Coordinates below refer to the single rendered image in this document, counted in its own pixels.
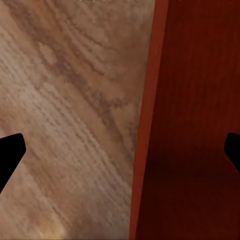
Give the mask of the storage box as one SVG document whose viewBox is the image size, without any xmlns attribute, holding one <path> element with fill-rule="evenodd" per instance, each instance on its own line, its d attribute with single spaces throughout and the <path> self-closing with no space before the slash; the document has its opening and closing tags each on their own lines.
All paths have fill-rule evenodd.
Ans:
<svg viewBox="0 0 240 240">
<path fill-rule="evenodd" d="M 155 0 L 128 240 L 240 240 L 240 0 Z"/>
</svg>

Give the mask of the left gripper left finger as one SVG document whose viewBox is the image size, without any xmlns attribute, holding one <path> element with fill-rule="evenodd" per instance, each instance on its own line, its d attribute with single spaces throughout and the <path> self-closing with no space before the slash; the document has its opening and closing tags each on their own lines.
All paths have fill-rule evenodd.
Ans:
<svg viewBox="0 0 240 240">
<path fill-rule="evenodd" d="M 0 193 L 26 152 L 21 133 L 0 138 Z"/>
</svg>

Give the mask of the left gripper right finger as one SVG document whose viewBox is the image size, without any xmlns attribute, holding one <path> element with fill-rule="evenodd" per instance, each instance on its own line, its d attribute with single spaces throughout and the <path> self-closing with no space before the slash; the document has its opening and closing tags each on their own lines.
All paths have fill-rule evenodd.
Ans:
<svg viewBox="0 0 240 240">
<path fill-rule="evenodd" d="M 229 133 L 224 151 L 240 173 L 240 135 Z"/>
</svg>

